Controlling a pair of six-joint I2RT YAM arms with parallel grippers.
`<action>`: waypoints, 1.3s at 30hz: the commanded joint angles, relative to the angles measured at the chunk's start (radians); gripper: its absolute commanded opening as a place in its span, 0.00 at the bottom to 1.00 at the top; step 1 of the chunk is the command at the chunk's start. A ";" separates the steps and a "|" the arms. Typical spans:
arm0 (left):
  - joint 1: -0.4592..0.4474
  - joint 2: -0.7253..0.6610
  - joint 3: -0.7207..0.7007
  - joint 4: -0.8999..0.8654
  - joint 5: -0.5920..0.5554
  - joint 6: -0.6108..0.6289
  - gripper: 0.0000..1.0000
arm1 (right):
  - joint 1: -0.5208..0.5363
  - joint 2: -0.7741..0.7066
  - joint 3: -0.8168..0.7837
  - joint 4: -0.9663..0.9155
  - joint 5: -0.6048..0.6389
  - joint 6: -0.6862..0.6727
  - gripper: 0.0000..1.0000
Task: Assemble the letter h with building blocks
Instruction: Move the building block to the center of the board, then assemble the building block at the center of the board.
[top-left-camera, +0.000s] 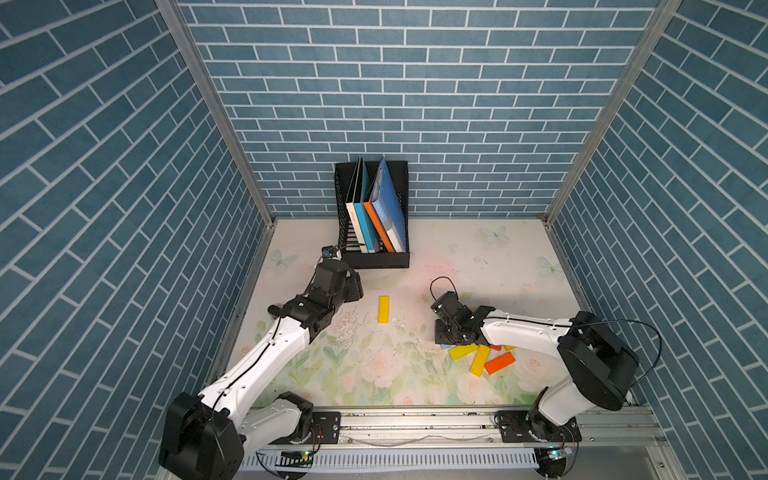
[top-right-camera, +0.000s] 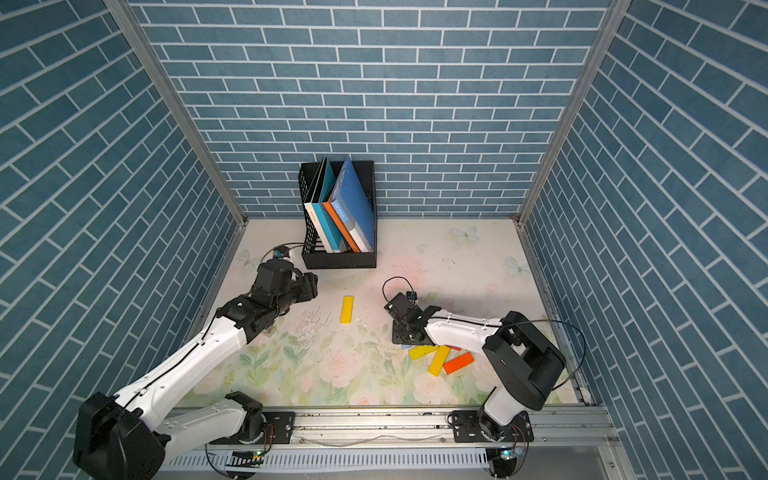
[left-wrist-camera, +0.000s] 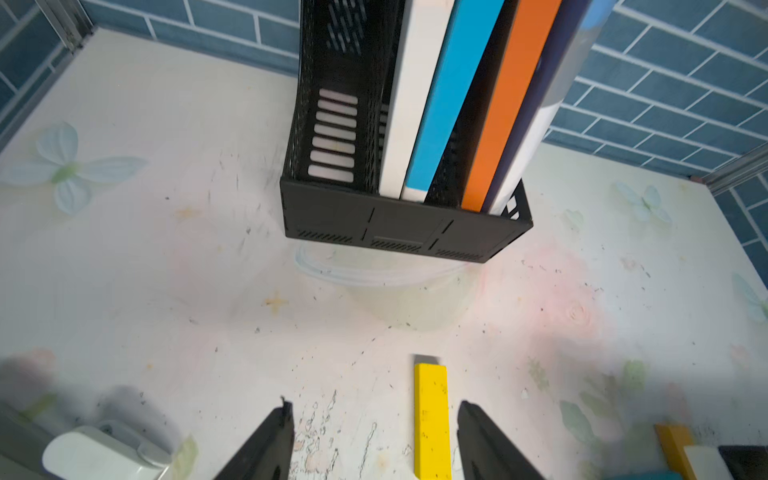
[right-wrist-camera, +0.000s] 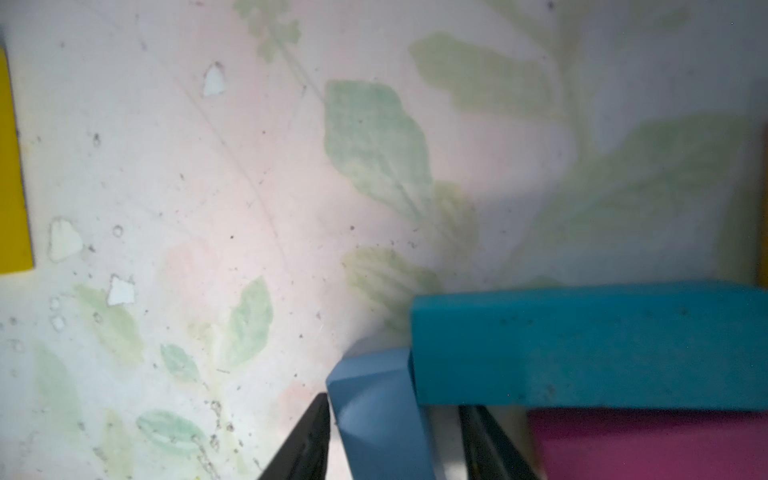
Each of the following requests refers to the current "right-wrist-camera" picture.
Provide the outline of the light blue small block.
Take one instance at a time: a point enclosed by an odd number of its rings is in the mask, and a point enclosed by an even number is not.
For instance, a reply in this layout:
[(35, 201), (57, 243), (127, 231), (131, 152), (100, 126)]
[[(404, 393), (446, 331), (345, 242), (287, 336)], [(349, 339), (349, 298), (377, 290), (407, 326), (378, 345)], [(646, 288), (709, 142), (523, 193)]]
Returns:
[(432, 431), (419, 405), (411, 350), (344, 358), (326, 379), (354, 479), (437, 479)]

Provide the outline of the yellow long block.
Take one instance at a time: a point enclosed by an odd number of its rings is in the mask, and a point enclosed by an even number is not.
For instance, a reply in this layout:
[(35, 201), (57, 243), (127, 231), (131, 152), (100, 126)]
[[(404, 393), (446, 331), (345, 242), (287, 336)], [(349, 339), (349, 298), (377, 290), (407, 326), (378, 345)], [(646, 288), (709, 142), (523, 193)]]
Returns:
[(1, 274), (32, 270), (29, 233), (12, 83), (6, 49), (1, 47)]

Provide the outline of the amber orange long block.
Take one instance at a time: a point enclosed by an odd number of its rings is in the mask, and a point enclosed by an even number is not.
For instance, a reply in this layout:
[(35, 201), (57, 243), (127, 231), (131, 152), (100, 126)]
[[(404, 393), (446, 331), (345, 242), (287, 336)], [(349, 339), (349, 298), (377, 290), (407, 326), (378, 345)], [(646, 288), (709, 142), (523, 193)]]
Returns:
[(767, 128), (764, 128), (764, 140), (762, 147), (762, 195), (760, 203), (760, 237), (759, 237), (759, 255), (757, 284), (761, 288), (767, 288), (767, 267), (768, 267), (768, 160), (767, 160)]

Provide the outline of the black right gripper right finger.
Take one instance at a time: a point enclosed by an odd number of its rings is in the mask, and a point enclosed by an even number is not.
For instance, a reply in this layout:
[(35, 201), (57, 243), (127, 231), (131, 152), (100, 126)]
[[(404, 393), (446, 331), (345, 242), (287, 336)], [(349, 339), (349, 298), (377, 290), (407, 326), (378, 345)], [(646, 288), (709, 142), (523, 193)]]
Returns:
[(469, 480), (536, 480), (538, 476), (485, 406), (458, 407)]

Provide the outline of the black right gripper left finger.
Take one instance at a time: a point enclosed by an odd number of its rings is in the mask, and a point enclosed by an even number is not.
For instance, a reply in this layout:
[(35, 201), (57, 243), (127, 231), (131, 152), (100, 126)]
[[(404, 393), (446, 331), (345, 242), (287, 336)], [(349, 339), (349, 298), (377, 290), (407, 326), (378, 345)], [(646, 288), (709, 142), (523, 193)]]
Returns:
[(288, 435), (260, 480), (324, 480), (331, 415), (328, 395), (319, 393)]

